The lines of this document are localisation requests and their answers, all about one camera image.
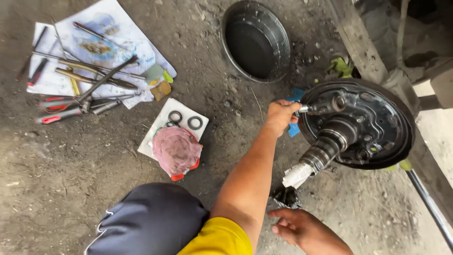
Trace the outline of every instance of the person's left hand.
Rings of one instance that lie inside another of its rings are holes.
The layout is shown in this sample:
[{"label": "person's left hand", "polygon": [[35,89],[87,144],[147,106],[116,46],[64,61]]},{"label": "person's left hand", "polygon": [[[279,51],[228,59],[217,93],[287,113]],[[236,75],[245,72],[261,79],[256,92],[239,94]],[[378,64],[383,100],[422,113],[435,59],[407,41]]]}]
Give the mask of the person's left hand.
[{"label": "person's left hand", "polygon": [[281,137],[288,124],[297,123],[298,119],[293,113],[298,111],[301,106],[300,103],[292,103],[286,100],[278,100],[271,103],[267,112],[265,126],[272,128],[278,137]]}]

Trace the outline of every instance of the black metal bowl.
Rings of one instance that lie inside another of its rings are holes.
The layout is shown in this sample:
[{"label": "black metal bowl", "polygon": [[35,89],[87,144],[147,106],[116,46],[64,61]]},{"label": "black metal bowl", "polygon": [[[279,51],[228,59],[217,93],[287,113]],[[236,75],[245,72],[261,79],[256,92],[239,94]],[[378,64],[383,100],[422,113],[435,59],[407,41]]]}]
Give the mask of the black metal bowl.
[{"label": "black metal bowl", "polygon": [[288,73],[288,33],[264,5],[245,0],[230,6],[222,19],[221,39],[224,57],[239,75],[258,83],[272,83]]}]

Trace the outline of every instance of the bolt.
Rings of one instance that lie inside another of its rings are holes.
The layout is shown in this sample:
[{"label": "bolt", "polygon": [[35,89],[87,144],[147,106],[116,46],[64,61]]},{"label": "bolt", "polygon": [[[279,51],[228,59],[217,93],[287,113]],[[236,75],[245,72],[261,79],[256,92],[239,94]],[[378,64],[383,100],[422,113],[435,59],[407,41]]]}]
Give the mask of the bolt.
[{"label": "bolt", "polygon": [[361,115],[361,116],[357,117],[356,120],[358,123],[362,123],[366,120],[366,116]]},{"label": "bolt", "polygon": [[365,140],[366,142],[371,141],[371,139],[373,139],[373,138],[370,135],[366,135],[363,137],[363,140]]}]

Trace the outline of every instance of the pliers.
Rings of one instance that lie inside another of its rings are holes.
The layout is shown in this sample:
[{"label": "pliers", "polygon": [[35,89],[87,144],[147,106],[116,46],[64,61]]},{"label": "pliers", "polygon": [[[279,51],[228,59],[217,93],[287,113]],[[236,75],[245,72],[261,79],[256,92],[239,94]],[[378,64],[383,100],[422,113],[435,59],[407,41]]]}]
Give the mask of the pliers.
[{"label": "pliers", "polygon": [[[106,75],[105,73],[99,71],[98,69],[96,69],[96,68],[94,68],[92,66],[89,66],[87,64],[80,63],[80,62],[77,62],[77,61],[72,61],[72,60],[68,60],[68,59],[61,59],[61,60],[59,60],[59,63],[65,64],[65,65],[67,65],[69,67],[72,67],[72,68],[83,69],[83,70],[95,73],[97,75],[100,75],[100,76],[105,76]],[[81,82],[91,83],[91,84],[96,83],[95,79],[87,78],[87,77],[81,76],[79,74],[76,74],[74,72],[71,72],[71,71],[68,71],[68,70],[64,70],[64,69],[61,69],[61,68],[56,68],[55,72],[57,72],[59,74],[64,74],[64,75],[66,75],[66,76],[68,76],[70,78],[73,78],[73,79],[81,81]],[[112,85],[115,85],[117,87],[125,88],[125,89],[135,89],[135,90],[138,89],[138,87],[135,86],[134,84],[132,84],[130,82],[127,82],[127,81],[120,80],[120,79],[116,79],[116,78],[110,78],[107,81],[106,84],[112,84]]]}]

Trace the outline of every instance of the concrete floor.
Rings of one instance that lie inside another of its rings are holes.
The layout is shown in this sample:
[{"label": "concrete floor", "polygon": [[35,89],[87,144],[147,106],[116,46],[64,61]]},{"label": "concrete floor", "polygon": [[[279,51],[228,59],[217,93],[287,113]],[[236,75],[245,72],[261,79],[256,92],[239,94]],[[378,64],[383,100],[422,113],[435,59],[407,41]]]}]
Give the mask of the concrete floor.
[{"label": "concrete floor", "polygon": [[[14,81],[30,52],[35,22],[50,23],[50,15],[62,20],[94,2],[1,3],[0,255],[80,254],[93,239],[105,209],[128,190],[147,182],[170,182],[157,162],[136,152],[148,131],[142,124],[150,126],[165,100],[40,126],[33,122],[39,113],[39,96],[26,93],[25,82]],[[266,86],[235,80],[220,56],[218,27],[201,20],[197,11],[203,5],[219,18],[234,1],[161,2],[120,0],[178,71],[171,96],[210,118],[201,140],[204,166],[178,182],[209,208],[260,128],[260,110],[251,89],[265,114],[267,105],[288,96],[290,88],[310,86],[332,52],[344,47],[323,9],[323,0],[263,0],[281,18],[291,39],[299,43],[291,74]],[[298,60],[313,56],[318,60],[308,66]],[[223,106],[225,100],[232,101],[230,108]],[[301,135],[279,139],[273,188],[283,170],[297,162],[307,148]],[[300,195],[304,208],[338,233],[356,254],[449,254],[404,173],[332,165],[306,182]],[[265,219],[257,254],[303,254],[273,236],[272,224],[272,219]]]}]

